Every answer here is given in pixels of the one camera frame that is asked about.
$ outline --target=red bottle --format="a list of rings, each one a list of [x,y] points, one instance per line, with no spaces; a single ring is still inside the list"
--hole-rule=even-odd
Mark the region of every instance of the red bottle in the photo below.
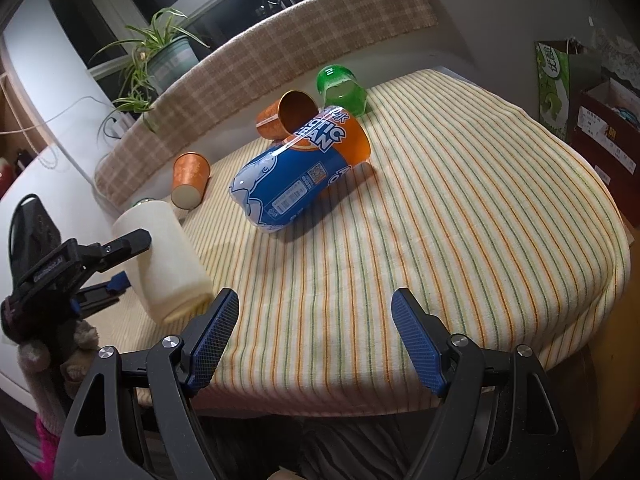
[[[4,157],[0,156],[0,198],[4,196],[14,180],[14,168]]]

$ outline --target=barcode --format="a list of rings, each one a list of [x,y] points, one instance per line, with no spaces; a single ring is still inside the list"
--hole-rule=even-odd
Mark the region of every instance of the barcode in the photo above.
[[[320,184],[324,179],[326,179],[326,171],[324,170],[324,166],[321,162],[318,162],[314,165],[307,174],[314,181],[314,184]]]
[[[306,186],[301,180],[295,181],[289,189],[273,201],[273,207],[281,215],[306,195]]]

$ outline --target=paper cup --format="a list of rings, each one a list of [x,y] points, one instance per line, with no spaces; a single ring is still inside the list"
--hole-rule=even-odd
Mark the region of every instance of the paper cup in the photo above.
[[[309,94],[290,90],[258,114],[255,127],[265,139],[282,140],[308,123],[317,113],[318,106]]]
[[[194,209],[202,202],[211,168],[199,153],[183,153],[174,162],[171,200],[180,209]]]

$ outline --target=potted plant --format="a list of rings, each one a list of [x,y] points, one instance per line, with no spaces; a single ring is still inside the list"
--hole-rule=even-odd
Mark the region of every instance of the potted plant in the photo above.
[[[188,30],[174,25],[173,21],[176,17],[187,18],[185,14],[171,7],[160,9],[152,16],[149,27],[126,25],[126,28],[138,33],[139,38],[114,41],[94,54],[95,57],[112,46],[133,44],[130,63],[124,69],[120,97],[113,101],[116,109],[111,114],[132,112],[142,115],[146,126],[153,131],[145,112],[151,110],[154,95],[160,95],[198,63],[188,38],[208,48]],[[129,92],[123,96],[127,85],[129,85]]]

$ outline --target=qr code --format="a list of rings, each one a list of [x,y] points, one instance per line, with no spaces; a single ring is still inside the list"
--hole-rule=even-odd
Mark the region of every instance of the qr code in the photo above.
[[[314,184],[320,184],[320,182],[326,179],[326,171],[320,162],[307,171],[306,174],[314,181]]]

